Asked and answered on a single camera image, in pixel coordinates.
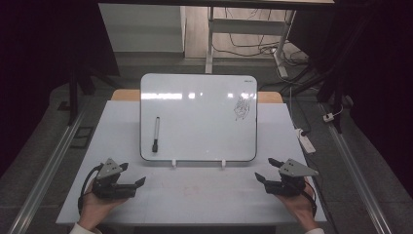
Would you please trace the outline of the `white whiteboard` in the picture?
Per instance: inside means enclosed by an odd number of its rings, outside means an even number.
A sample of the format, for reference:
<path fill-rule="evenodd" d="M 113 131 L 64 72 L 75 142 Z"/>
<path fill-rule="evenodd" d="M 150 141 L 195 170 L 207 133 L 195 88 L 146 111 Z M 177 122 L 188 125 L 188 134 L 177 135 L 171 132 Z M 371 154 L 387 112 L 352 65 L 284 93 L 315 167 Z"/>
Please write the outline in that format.
<path fill-rule="evenodd" d="M 251 161 L 257 104 L 257 81 L 249 75 L 146 74 L 140 80 L 140 155 L 148 161 Z M 156 117 L 159 148 L 153 153 Z"/>

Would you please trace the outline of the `person's left hand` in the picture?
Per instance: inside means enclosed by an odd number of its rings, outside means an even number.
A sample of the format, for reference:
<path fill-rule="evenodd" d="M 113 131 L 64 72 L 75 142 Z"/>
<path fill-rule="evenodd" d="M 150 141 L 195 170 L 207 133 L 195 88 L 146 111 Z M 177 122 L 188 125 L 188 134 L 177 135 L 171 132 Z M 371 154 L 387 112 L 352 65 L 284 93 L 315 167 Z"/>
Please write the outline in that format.
<path fill-rule="evenodd" d="M 88 231 L 95 231 L 97 226 L 105 220 L 113 209 L 127 202 L 127 199 L 99 199 L 92 193 L 92 188 L 93 183 L 90 182 L 83 195 L 83 208 L 78 221 L 78 224 Z"/>

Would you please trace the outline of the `black floor socket plate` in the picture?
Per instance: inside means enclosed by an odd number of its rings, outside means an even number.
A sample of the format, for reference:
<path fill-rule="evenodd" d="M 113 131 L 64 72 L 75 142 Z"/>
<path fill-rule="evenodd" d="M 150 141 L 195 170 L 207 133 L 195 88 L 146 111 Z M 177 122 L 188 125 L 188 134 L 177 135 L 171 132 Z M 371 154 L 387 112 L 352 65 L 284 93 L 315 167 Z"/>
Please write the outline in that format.
<path fill-rule="evenodd" d="M 87 149 L 94 135 L 94 127 L 79 127 L 71 140 L 70 147 Z"/>

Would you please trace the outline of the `person's right hand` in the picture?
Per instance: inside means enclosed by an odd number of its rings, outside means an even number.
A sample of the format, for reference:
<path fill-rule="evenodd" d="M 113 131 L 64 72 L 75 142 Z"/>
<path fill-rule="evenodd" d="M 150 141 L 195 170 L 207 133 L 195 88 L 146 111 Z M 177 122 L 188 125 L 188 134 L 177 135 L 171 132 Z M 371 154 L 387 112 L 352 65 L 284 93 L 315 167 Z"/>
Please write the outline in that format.
<path fill-rule="evenodd" d="M 305 233 L 309 230 L 320 228 L 313 216 L 312 204 L 304 195 L 295 197 L 277 195 L 277 198 L 297 220 Z"/>

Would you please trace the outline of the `white desk frame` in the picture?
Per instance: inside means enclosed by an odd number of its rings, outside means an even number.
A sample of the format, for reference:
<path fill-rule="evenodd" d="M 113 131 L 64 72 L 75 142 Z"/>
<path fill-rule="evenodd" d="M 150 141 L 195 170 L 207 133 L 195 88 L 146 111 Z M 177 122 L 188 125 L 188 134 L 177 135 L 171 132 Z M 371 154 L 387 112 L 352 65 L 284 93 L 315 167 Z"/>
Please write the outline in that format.
<path fill-rule="evenodd" d="M 214 7 L 207 8 L 208 38 L 206 49 L 206 73 L 212 72 L 213 52 L 215 51 L 212 47 L 213 35 L 215 33 L 228 33 L 240 35 L 279 36 L 280 41 L 277 43 L 275 49 L 270 50 L 270 53 L 274 58 L 276 69 L 280 77 L 288 77 L 285 66 L 282 63 L 282 52 L 294 19 L 295 12 L 293 10 L 285 10 L 284 19 L 275 21 L 270 19 L 220 19 L 214 16 L 214 10 Z"/>

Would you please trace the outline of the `wooden table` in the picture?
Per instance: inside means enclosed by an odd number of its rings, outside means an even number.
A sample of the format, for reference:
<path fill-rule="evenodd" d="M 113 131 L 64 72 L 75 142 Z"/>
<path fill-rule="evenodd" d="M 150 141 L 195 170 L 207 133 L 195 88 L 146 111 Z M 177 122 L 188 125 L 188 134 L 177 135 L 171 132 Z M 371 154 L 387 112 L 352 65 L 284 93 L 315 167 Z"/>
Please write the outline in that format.
<path fill-rule="evenodd" d="M 140 101 L 140 90 L 119 89 L 112 95 L 112 100 Z M 283 103 L 283 99 L 278 92 L 259 92 L 259 103 Z"/>

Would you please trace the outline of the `black stand legs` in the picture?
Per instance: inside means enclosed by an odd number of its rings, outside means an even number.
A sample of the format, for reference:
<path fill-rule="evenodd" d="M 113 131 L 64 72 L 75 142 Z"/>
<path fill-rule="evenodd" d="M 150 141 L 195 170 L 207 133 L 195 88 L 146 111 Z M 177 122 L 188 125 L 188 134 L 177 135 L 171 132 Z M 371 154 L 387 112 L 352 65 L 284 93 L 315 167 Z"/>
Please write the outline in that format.
<path fill-rule="evenodd" d="M 81 89 L 86 96 L 92 96 L 95 93 L 93 77 L 112 88 L 122 89 L 119 83 L 90 65 L 74 66 L 69 74 L 69 101 L 63 101 L 58 107 L 59 110 L 69 112 L 68 126 L 72 126 L 79 115 L 78 89 Z"/>
<path fill-rule="evenodd" d="M 333 118 L 330 120 L 330 123 L 333 124 L 339 134 L 342 133 L 340 114 L 343 111 L 343 68 L 344 62 L 338 59 L 327 71 L 319 73 L 315 78 L 303 84 L 299 84 L 291 93 L 293 96 L 296 96 L 322 82 L 322 86 L 317 93 L 317 101 L 328 102 L 333 97 Z"/>

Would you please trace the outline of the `aluminium floor rail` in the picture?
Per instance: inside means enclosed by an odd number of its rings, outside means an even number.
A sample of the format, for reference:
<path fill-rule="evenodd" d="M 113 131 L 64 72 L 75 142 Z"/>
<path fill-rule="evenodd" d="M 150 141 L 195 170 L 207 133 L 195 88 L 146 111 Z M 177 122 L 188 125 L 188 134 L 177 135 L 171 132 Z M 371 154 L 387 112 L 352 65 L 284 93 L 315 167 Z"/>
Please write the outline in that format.
<path fill-rule="evenodd" d="M 367 183 L 367 180 L 362 172 L 362 169 L 357 164 L 355 155 L 350 146 L 346 142 L 344 136 L 339 134 L 336 127 L 331 123 L 322 123 L 329 130 L 340 156 L 355 184 L 357 193 L 365 206 L 365 209 L 376 229 L 377 234 L 394 234 L 392 228 L 386 218 L 379 202 Z"/>
<path fill-rule="evenodd" d="M 34 183 L 33 188 L 25 199 L 7 234 L 25 234 L 27 231 L 56 175 L 57 169 L 69 148 L 71 140 L 74 138 L 80 123 L 84 119 L 86 109 L 87 106 L 83 104 L 78 111 L 78 115 L 65 129 L 63 136 L 60 138 L 46 166 Z"/>

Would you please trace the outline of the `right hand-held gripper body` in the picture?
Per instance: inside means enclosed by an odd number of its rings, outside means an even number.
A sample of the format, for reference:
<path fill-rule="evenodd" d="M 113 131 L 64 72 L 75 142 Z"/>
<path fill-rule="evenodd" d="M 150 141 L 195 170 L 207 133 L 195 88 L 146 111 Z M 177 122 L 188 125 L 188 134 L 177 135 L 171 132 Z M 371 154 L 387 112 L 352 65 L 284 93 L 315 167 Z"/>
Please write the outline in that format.
<path fill-rule="evenodd" d="M 283 166 L 278 169 L 281 176 L 280 181 L 266 179 L 264 187 L 269 194 L 298 196 L 305 190 L 305 176 L 317 176 L 319 174 L 318 171 L 293 159 L 283 162 Z"/>

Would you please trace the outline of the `black white marker pen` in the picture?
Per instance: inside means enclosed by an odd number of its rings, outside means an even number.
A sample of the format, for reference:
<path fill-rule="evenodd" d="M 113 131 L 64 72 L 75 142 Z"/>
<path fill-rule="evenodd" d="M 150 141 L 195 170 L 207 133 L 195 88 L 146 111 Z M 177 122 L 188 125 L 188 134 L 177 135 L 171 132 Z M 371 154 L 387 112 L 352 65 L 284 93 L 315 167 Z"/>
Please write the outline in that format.
<path fill-rule="evenodd" d="M 161 118 L 156 117 L 155 119 L 155 130 L 154 130 L 154 140 L 152 145 L 152 152 L 157 153 L 159 148 L 159 132 L 160 132 L 160 122 Z"/>

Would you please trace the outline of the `grey partition panel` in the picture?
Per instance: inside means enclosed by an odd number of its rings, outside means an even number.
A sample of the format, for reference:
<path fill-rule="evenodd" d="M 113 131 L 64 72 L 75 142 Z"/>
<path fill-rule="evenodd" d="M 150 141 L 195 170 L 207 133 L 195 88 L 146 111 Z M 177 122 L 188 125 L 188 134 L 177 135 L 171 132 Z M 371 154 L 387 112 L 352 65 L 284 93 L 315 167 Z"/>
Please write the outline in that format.
<path fill-rule="evenodd" d="M 98 7 L 115 52 L 184 52 L 182 7 L 106 3 Z"/>

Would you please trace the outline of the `white power strip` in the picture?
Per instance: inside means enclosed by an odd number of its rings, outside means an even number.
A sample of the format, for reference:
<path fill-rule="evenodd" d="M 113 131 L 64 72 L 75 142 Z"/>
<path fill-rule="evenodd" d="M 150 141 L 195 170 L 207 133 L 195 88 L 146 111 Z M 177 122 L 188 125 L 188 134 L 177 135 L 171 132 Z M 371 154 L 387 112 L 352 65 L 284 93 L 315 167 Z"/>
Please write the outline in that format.
<path fill-rule="evenodd" d="M 309 140 L 309 138 L 307 136 L 300 136 L 299 132 L 302 129 L 296 129 L 295 133 L 296 136 L 301 144 L 301 146 L 304 148 L 306 153 L 315 153 L 316 149 L 314 148 L 313 144 L 311 143 L 311 141 Z"/>

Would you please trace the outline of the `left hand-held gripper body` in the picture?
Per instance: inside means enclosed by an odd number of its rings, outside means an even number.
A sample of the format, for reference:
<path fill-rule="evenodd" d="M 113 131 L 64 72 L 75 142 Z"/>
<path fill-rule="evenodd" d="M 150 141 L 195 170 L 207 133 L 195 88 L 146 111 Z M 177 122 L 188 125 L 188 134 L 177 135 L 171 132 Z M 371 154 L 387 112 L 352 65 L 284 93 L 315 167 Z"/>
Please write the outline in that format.
<path fill-rule="evenodd" d="M 98 171 L 93 182 L 92 193 L 99 199 L 118 200 L 135 196 L 134 184 L 119 184 L 118 179 L 123 172 L 113 159 L 108 158 Z"/>

